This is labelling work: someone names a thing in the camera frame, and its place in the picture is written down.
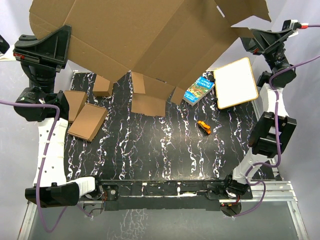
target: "book cover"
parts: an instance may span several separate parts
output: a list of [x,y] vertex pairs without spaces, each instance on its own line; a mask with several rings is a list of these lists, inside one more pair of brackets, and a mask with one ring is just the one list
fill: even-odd
[[214,88],[214,83],[201,76],[185,92],[183,99],[190,105],[195,105]]

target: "gray floor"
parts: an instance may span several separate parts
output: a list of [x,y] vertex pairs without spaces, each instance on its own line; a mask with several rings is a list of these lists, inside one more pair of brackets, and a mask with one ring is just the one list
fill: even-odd
[[[255,202],[243,203],[243,210]],[[60,207],[44,209],[49,227]],[[91,221],[69,207],[53,233],[46,233],[36,213],[29,240],[298,240],[287,202],[263,202],[254,212],[224,218],[220,211],[122,210],[103,212]]]

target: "orange toy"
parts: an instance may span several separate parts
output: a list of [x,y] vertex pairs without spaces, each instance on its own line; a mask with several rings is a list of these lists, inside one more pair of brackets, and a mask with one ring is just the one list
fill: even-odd
[[210,126],[207,125],[204,121],[198,121],[199,127],[201,127],[208,135],[211,134]]

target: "book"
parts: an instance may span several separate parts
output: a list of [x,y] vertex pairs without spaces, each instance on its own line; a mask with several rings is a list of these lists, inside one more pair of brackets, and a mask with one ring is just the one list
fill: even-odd
[[200,101],[207,93],[209,93],[215,84],[209,81],[207,78],[201,76],[192,84],[188,90],[184,93],[183,99],[194,106],[197,102]]

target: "marble tabletop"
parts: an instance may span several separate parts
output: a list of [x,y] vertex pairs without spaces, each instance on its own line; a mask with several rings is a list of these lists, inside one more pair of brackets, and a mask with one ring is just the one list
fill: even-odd
[[[212,78],[212,72],[205,72]],[[167,101],[166,116],[131,112],[133,86],[128,72],[114,84],[113,95],[95,97],[96,75],[75,73],[71,90],[88,94],[88,103],[105,107],[108,115],[92,142],[68,135],[64,166],[67,180],[98,175],[104,180],[224,179],[248,150],[257,119],[251,102],[219,110],[212,91],[195,106]],[[206,135],[197,125],[211,127]],[[256,179],[273,180],[262,167]]]

